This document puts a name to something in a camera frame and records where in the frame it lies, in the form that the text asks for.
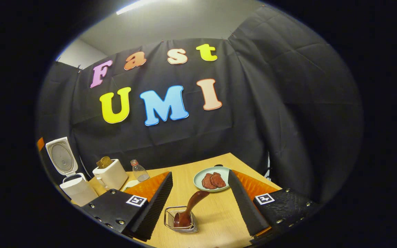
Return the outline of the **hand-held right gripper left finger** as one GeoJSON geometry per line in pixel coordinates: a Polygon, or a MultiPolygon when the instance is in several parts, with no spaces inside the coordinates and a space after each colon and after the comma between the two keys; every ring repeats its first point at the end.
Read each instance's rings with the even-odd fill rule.
{"type": "Polygon", "coordinates": [[[161,173],[124,192],[110,189],[81,209],[110,229],[147,241],[151,238],[172,186],[172,172],[161,173]]]}

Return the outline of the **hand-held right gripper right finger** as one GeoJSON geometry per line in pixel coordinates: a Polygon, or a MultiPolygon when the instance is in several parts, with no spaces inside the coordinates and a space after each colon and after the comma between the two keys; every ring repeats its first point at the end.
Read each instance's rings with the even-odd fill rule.
{"type": "Polygon", "coordinates": [[[318,209],[315,201],[293,189],[277,189],[236,170],[230,170],[228,183],[255,238],[286,233],[318,209]]]}

